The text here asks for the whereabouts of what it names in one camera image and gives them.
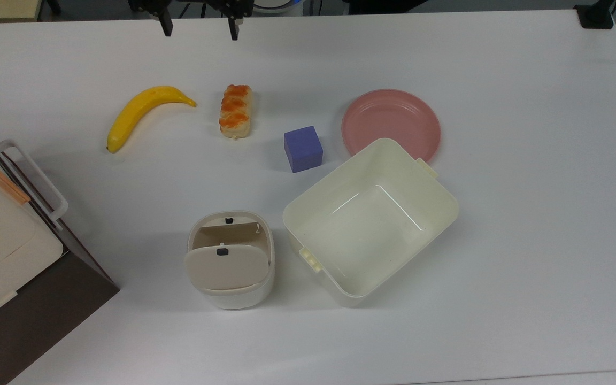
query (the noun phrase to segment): white table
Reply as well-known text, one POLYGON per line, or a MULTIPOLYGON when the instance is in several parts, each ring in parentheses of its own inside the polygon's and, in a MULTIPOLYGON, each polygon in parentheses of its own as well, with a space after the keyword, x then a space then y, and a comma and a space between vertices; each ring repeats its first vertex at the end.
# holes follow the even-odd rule
POLYGON ((616 28, 574 11, 0 25, 0 140, 66 195, 66 222, 122 288, 15 383, 412 383, 616 370, 616 28), (36 50, 29 44, 35 41, 36 50), (254 131, 220 136, 229 83, 254 131), (127 145, 123 105, 177 86, 127 145), (460 217, 362 309, 294 256, 283 208, 347 159, 345 107, 369 90, 423 98, 431 165, 460 217), (289 172, 283 132, 315 125, 325 163, 289 172), (277 276, 222 311, 182 271, 191 225, 261 214, 277 276))

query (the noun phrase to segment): storage box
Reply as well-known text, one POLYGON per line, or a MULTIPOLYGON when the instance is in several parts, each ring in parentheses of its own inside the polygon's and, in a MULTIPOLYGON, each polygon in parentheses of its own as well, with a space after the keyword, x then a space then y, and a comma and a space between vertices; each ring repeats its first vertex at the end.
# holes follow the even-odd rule
POLYGON ((378 139, 284 208, 291 247, 338 304, 357 305, 458 216, 435 177, 378 139))

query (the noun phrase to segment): foam block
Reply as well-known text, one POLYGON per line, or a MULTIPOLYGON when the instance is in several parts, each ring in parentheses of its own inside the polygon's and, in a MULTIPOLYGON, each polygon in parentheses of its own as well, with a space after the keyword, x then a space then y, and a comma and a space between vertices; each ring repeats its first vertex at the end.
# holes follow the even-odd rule
POLYGON ((284 151, 287 153, 291 172, 298 173, 322 164, 322 145, 313 126, 285 132, 284 151))

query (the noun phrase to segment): container handle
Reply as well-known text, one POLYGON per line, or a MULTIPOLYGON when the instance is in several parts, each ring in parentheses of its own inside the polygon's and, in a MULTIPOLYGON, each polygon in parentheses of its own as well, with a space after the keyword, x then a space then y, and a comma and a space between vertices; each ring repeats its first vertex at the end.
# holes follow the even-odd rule
POLYGON ((317 258, 308 251, 305 247, 298 251, 298 253, 306 260, 308 265, 310 265, 316 273, 320 273, 322 271, 322 265, 318 262, 317 258))
POLYGON ((66 200, 66 198, 64 198, 63 195, 61 195, 61 192, 58 190, 58 188, 56 188, 56 186, 54 186, 53 183, 51 183, 51 180, 49 180, 49 178, 47 178, 47 176, 44 175, 44 172, 39 166, 37 166, 37 163, 35 163, 35 161, 32 160, 32 158, 30 158, 30 156, 27 155, 27 153, 23 151, 22 148, 20 148, 15 141, 12 141, 11 139, 6 139, 5 141, 1 141, 0 142, 0 153, 3 154, 4 151, 12 147, 20 152, 20 155, 22 155, 22 157, 25 158, 25 160, 30 164, 30 166, 32 166, 32 169, 34 169, 34 171, 37 174, 39 174, 39 177, 42 179, 42 181, 44 181, 44 183, 46 183, 47 186, 49 186, 49 189, 51 190, 51 192, 54 195, 56 195, 56 197, 58 198, 59 207, 57 207, 56 210, 52 212, 49 212, 49 210, 47 210, 47 207, 45 207, 45 205, 40 205, 42 210, 44 210, 44 213, 47 214, 47 217, 49 217, 49 219, 55 224, 56 221, 59 218, 61 218, 63 214, 66 214, 66 211, 68 210, 68 201, 66 200))
POLYGON ((429 175, 432 176, 432 178, 438 177, 437 172, 434 171, 428 164, 426 164, 426 162, 423 161, 422 158, 418 158, 417 162, 418 162, 418 164, 420 164, 420 166, 422 166, 422 168, 425 169, 426 172, 429 173, 429 175))

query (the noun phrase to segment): banana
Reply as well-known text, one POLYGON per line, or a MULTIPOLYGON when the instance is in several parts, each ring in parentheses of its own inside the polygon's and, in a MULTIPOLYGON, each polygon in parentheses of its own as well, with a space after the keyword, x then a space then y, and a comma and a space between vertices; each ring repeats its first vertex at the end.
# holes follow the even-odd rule
POLYGON ((130 137, 139 120, 147 112, 164 103, 185 103, 196 107, 196 102, 171 86, 157 86, 144 90, 132 98, 115 118, 106 139, 106 149, 116 153, 130 137))

